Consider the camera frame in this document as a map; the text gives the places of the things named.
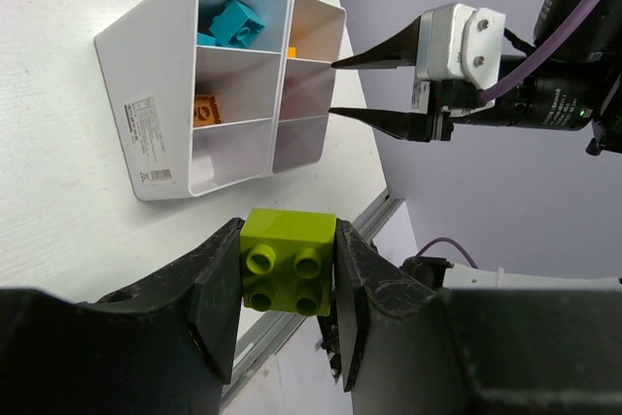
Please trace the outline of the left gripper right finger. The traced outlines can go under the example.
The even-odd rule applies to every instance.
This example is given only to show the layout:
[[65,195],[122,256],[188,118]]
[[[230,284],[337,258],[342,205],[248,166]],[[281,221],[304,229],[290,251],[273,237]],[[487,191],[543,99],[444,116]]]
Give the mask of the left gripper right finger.
[[346,221],[334,260],[355,413],[620,412],[620,292],[432,290]]

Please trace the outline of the brown lego brick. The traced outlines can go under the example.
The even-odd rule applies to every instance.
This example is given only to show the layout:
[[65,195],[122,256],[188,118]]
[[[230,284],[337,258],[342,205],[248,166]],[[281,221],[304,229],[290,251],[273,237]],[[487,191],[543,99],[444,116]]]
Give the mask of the brown lego brick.
[[204,127],[221,123],[216,97],[211,94],[197,94],[194,97],[193,126]]

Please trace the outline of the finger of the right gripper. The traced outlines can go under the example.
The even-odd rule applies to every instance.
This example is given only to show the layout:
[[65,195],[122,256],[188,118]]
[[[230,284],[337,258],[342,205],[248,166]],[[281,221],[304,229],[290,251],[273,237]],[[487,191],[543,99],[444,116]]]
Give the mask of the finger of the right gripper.
[[373,48],[331,64],[333,69],[379,70],[414,67],[417,63],[421,18]]
[[330,108],[328,112],[362,122],[398,140],[432,140],[432,119],[427,115],[360,108]]

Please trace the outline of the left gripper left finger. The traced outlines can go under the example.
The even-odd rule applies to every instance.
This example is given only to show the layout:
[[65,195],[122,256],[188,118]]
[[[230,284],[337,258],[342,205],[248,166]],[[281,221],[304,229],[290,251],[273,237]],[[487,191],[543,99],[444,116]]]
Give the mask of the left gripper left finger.
[[93,303],[1,293],[5,414],[216,414],[241,309],[242,221]]

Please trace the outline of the small lime green lego brick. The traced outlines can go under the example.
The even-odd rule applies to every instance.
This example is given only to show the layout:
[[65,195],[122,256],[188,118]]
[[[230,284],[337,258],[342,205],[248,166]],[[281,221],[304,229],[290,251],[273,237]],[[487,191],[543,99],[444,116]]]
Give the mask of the small lime green lego brick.
[[240,231],[244,306],[327,316],[336,224],[333,214],[253,209]]

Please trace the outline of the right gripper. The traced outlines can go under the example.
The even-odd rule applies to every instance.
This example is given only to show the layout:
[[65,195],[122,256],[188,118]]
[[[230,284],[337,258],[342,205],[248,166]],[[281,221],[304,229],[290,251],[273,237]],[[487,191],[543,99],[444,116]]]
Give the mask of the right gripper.
[[432,84],[432,141],[455,125],[577,131],[590,126],[591,156],[621,151],[621,0],[544,0],[534,38],[504,27],[498,82]]

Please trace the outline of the teal curved lego brick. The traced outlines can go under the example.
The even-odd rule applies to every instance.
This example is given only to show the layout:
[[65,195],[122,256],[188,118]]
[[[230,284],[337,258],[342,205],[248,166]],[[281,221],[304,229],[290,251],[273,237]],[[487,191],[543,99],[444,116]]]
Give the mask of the teal curved lego brick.
[[264,21],[251,7],[239,0],[227,0],[220,13],[199,28],[196,44],[248,49],[264,28]]

